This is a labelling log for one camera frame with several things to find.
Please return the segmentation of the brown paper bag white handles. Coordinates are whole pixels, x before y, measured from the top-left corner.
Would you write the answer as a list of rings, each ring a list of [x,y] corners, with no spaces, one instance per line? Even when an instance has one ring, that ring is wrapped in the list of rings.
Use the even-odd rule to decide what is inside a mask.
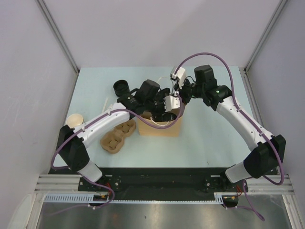
[[[152,80],[145,80],[135,93],[135,98],[141,102],[144,112],[138,119],[139,134],[142,136],[178,137],[181,130],[183,110],[180,108],[171,110],[177,118],[170,122],[155,122],[150,112],[151,102],[157,92],[161,90],[160,85]]]

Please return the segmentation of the black plastic cup lid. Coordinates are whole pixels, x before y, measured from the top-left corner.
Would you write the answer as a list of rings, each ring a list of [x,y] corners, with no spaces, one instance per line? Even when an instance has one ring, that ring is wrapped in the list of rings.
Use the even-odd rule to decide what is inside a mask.
[[[170,122],[177,118],[177,115],[171,112],[156,114],[153,116],[155,122]]]

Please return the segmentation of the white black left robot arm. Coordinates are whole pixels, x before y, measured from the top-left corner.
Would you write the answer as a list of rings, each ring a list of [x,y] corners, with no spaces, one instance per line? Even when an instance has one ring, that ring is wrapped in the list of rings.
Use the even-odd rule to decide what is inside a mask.
[[[80,174],[96,191],[104,188],[105,178],[87,152],[94,141],[144,112],[150,112],[155,118],[176,117],[165,109],[166,97],[171,94],[168,87],[161,89],[152,80],[145,80],[140,88],[133,90],[125,80],[117,81],[113,87],[118,99],[112,107],[77,127],[63,126],[55,151],[65,162],[63,168]]]

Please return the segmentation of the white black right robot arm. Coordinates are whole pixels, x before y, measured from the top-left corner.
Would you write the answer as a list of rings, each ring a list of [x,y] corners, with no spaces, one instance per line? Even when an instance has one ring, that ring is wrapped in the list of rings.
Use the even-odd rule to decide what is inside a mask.
[[[226,85],[218,85],[211,66],[202,65],[194,69],[195,82],[190,83],[186,70],[179,68],[172,74],[177,81],[175,89],[184,104],[192,98],[200,98],[218,114],[223,116],[246,142],[250,154],[240,163],[224,172],[220,187],[232,191],[237,182],[246,178],[260,178],[283,163],[286,140],[282,135],[273,135],[244,111]]]

